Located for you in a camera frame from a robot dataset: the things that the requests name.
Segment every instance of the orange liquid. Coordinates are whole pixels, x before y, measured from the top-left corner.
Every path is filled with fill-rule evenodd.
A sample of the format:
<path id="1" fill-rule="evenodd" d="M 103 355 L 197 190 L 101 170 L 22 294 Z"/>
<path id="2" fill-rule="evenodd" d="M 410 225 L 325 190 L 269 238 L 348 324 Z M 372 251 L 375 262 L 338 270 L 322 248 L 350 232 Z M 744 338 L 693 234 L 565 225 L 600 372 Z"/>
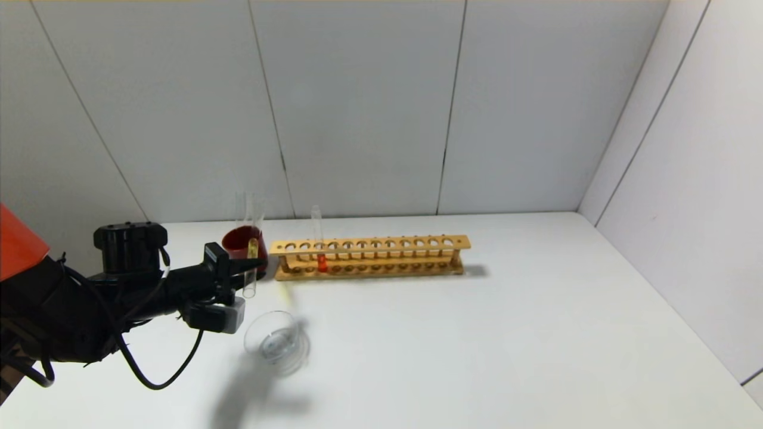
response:
<path id="1" fill-rule="evenodd" d="M 326 255 L 318 255 L 318 271 L 325 273 L 329 270 L 329 264 L 326 263 Z"/>

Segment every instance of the wall seam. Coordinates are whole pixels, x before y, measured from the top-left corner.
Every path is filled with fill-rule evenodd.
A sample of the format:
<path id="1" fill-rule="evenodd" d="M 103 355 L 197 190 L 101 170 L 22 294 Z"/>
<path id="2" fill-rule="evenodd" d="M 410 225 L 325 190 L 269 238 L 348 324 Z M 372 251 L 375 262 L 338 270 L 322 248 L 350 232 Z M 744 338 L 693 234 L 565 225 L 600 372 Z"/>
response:
<path id="1" fill-rule="evenodd" d="M 268 75 L 265 73 L 265 62 L 262 61 L 262 49 L 259 47 L 259 36 L 257 35 L 257 26 L 254 24 L 254 10 L 252 8 L 251 0 L 246 0 L 246 4 L 249 6 L 249 18 L 252 20 L 252 31 L 254 32 L 254 44 L 257 48 L 257 57 L 259 58 L 259 67 L 262 70 L 262 80 L 265 81 L 265 92 L 268 95 L 268 106 L 270 106 L 270 115 L 273 120 L 273 129 L 275 130 L 275 142 L 278 144 L 278 153 L 281 155 L 281 167 L 284 170 L 284 177 L 286 178 L 286 192 L 288 193 L 288 200 L 291 203 L 291 213 L 294 219 L 297 218 L 297 210 L 294 206 L 294 198 L 291 197 L 291 185 L 288 182 L 288 172 L 286 171 L 286 158 L 284 157 L 283 146 L 281 145 L 281 135 L 278 133 L 278 122 L 275 121 L 275 109 L 273 109 L 273 99 L 270 96 L 270 85 L 268 84 Z"/>
<path id="2" fill-rule="evenodd" d="M 77 100 L 79 101 L 79 105 L 82 106 L 82 110 L 85 112 L 85 116 L 87 116 L 88 121 L 90 121 L 90 125 L 93 127 L 93 130 L 95 131 L 95 135 L 97 135 L 98 140 L 101 141 L 101 145 L 106 150 L 106 154 L 108 154 L 109 159 L 111 159 L 112 163 L 114 164 L 114 168 L 117 169 L 117 173 L 119 173 L 119 176 L 122 178 L 124 185 L 127 187 L 127 190 L 130 192 L 130 195 L 132 195 L 133 199 L 135 200 L 135 204 L 138 206 L 138 209 L 140 210 L 141 213 L 143 213 L 143 217 L 148 221 L 149 218 L 148 218 L 148 215 L 146 214 L 146 211 L 143 210 L 143 206 L 140 205 L 140 201 L 138 201 L 137 196 L 135 196 L 135 192 L 130 187 L 130 183 L 127 181 L 127 178 L 124 176 L 122 169 L 119 168 L 119 164 L 117 164 L 117 160 L 114 159 L 114 155 L 111 154 L 111 151 L 108 149 L 108 146 L 106 146 L 106 141 L 101 135 L 101 131 L 99 131 L 98 127 L 95 126 L 95 122 L 93 121 L 93 118 L 90 115 L 88 108 L 85 106 L 85 102 L 82 100 L 82 96 L 79 95 L 79 91 L 77 91 L 77 87 L 74 85 L 74 81 L 72 81 L 72 78 L 69 75 L 69 71 L 63 65 L 63 61 L 61 60 L 61 56 L 58 54 L 56 45 L 53 44 L 53 39 L 50 37 L 50 34 L 48 34 L 47 28 L 45 28 L 45 24 L 43 24 L 42 17 L 40 16 L 40 13 L 37 11 L 37 6 L 34 5 L 34 2 L 32 0 L 29 0 L 29 4 L 32 6 L 32 11 L 34 11 L 34 16 L 37 17 L 37 22 L 40 23 L 40 27 L 42 28 L 43 33 L 45 34 L 45 38 L 47 39 L 48 44 L 50 45 L 50 49 L 53 50 L 53 55 L 56 56 L 56 60 L 58 61 L 58 64 L 61 66 L 61 70 L 63 70 L 63 74 L 64 76 L 66 76 L 66 80 L 69 81 L 69 86 L 71 86 L 72 90 L 74 91 L 74 95 L 76 95 Z"/>
<path id="3" fill-rule="evenodd" d="M 461 35 L 459 36 L 459 51 L 456 54 L 456 71 L 453 73 L 453 90 L 450 93 L 450 110 L 448 111 L 448 128 L 445 132 L 445 147 L 443 148 L 443 168 L 439 171 L 439 190 L 437 192 L 437 207 L 434 214 L 439 215 L 439 202 L 443 197 L 443 180 L 445 179 L 445 160 L 448 155 L 448 140 L 450 140 L 450 124 L 453 119 L 453 103 L 456 100 L 456 83 L 459 80 L 459 64 L 461 63 L 461 46 L 464 43 L 464 27 L 466 26 L 466 6 L 469 0 L 464 0 L 464 12 L 461 16 Z"/>
<path id="4" fill-rule="evenodd" d="M 591 188 L 591 185 L 594 183 L 594 179 L 596 179 L 596 172 L 599 171 L 599 167 L 601 167 L 601 163 L 604 161 L 604 156 L 607 154 L 607 150 L 609 150 L 610 145 L 612 144 L 612 139 L 615 137 L 615 131 L 617 131 L 617 127 L 620 126 L 620 122 L 623 120 L 625 109 L 628 107 L 628 103 L 630 102 L 631 97 L 633 97 L 633 90 L 636 89 L 636 84 L 639 82 L 639 79 L 641 79 L 641 73 L 644 71 L 644 65 L 646 64 L 646 59 L 649 58 L 649 54 L 652 52 L 652 48 L 655 46 L 655 40 L 657 40 L 657 34 L 659 34 L 660 28 L 662 27 L 662 23 L 665 21 L 665 16 L 668 14 L 668 8 L 670 7 L 671 1 L 673 0 L 668 0 L 666 2 L 665 10 L 662 12 L 662 16 L 660 17 L 660 23 L 657 25 L 657 30 L 655 31 L 655 34 L 652 37 L 652 42 L 649 44 L 649 49 L 647 49 L 646 55 L 644 56 L 644 60 L 641 62 L 641 66 L 639 67 L 639 72 L 636 74 L 636 78 L 633 80 L 633 84 L 630 86 L 630 91 L 628 91 L 628 96 L 625 99 L 625 103 L 623 103 L 623 108 L 620 109 L 620 115 L 617 116 L 617 121 L 615 122 L 615 126 L 612 128 L 612 132 L 610 133 L 609 138 L 607 139 L 607 144 L 604 146 L 604 150 L 601 152 L 601 155 L 599 156 L 599 162 L 596 164 L 596 168 L 594 169 L 594 174 L 591 175 L 591 180 L 588 182 L 588 186 L 586 187 L 585 192 L 583 192 L 583 195 L 580 197 L 580 201 L 578 202 L 578 208 L 575 209 L 576 213 L 580 212 L 580 207 L 583 204 L 583 199 L 585 199 L 586 194 L 588 194 L 588 190 Z"/>
<path id="5" fill-rule="evenodd" d="M 644 140 L 646 140 L 646 136 L 648 136 L 649 132 L 652 130 L 652 125 L 655 123 L 655 119 L 657 119 L 657 116 L 662 110 L 662 106 L 665 103 L 665 99 L 668 98 L 668 94 L 670 93 L 671 89 L 673 89 L 673 84 L 675 83 L 675 80 L 678 77 L 678 74 L 681 72 L 681 68 L 684 65 L 686 56 L 689 54 L 689 51 L 691 50 L 691 46 L 694 44 L 694 38 L 697 36 L 697 33 L 699 32 L 700 27 L 702 26 L 702 21 L 704 21 L 705 19 L 705 14 L 707 13 L 707 9 L 710 7 L 711 2 L 712 0 L 707 0 L 707 3 L 705 4 L 705 9 L 702 10 L 702 15 L 700 15 L 700 19 L 697 22 L 697 26 L 694 28 L 694 32 L 691 35 L 691 39 L 689 39 L 689 43 L 686 46 L 684 55 L 681 57 L 681 61 L 678 62 L 678 66 L 676 67 L 675 72 L 673 73 L 673 77 L 671 78 L 671 81 L 668 84 L 667 89 L 665 90 L 665 94 L 662 95 L 662 99 L 660 100 L 659 105 L 657 105 L 657 109 L 655 110 L 655 113 L 652 116 L 652 119 L 649 121 L 649 125 L 646 127 L 646 131 L 644 131 L 644 135 L 641 137 L 641 141 L 639 142 L 639 145 L 636 147 L 636 150 L 633 152 L 633 155 L 630 157 L 630 160 L 628 161 L 628 165 L 623 170 L 623 174 L 620 176 L 620 180 L 617 181 L 617 185 L 615 185 L 615 189 L 612 191 L 612 194 L 607 200 L 607 203 L 604 205 L 604 209 L 599 214 L 599 218 L 596 220 L 596 223 L 594 224 L 595 227 L 599 226 L 601 219 L 604 218 L 604 214 L 607 213 L 607 209 L 610 207 L 610 203 L 614 199 L 615 194 L 617 194 L 618 189 L 620 189 L 620 185 L 623 184 L 623 180 L 625 179 L 625 176 L 628 174 L 628 170 L 633 164 L 633 161 L 639 155 L 639 151 L 641 150 L 641 146 L 644 144 Z"/>

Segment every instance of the orange robot part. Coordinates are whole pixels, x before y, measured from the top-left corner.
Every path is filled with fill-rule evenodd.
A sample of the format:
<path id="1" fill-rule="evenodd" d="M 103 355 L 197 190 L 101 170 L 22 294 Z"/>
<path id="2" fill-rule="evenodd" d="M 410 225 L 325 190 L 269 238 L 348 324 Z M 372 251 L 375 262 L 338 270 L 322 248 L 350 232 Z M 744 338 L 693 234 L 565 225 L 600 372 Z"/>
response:
<path id="1" fill-rule="evenodd" d="M 0 282 L 37 265 L 50 247 L 0 203 Z"/>

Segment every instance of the glass test tube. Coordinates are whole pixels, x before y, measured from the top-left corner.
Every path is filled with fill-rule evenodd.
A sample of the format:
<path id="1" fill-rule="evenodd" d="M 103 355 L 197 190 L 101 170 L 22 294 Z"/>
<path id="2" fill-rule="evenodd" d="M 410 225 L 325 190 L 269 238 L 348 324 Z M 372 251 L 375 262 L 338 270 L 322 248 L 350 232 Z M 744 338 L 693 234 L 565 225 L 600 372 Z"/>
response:
<path id="1" fill-rule="evenodd" d="M 323 249 L 324 246 L 324 230 L 321 225 L 322 217 L 320 216 L 320 208 L 317 205 L 313 206 L 311 212 L 313 219 L 313 234 L 315 235 L 315 247 L 317 249 Z M 329 270 L 329 266 L 326 263 L 326 255 L 323 253 L 318 254 L 318 271 L 325 273 Z"/>

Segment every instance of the red liquid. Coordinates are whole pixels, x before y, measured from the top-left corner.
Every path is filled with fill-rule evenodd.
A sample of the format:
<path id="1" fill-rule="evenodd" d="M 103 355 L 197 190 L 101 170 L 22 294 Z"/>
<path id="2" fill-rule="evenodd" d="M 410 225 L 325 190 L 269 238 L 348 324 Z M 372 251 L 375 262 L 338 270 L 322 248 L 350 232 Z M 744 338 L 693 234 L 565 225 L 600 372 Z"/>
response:
<path id="1" fill-rule="evenodd" d="M 329 264 L 326 263 L 326 255 L 318 255 L 318 271 L 325 273 L 329 270 Z"/>
<path id="2" fill-rule="evenodd" d="M 252 238 L 257 239 L 257 257 L 267 261 L 268 250 L 265 247 L 265 241 L 262 239 L 262 231 L 257 227 L 238 227 L 225 234 L 222 243 L 223 248 L 228 252 L 231 259 L 246 259 L 246 255 L 249 252 L 249 240 Z M 266 268 L 268 268 L 267 262 L 265 262 L 264 266 L 259 267 L 258 270 L 265 271 Z"/>

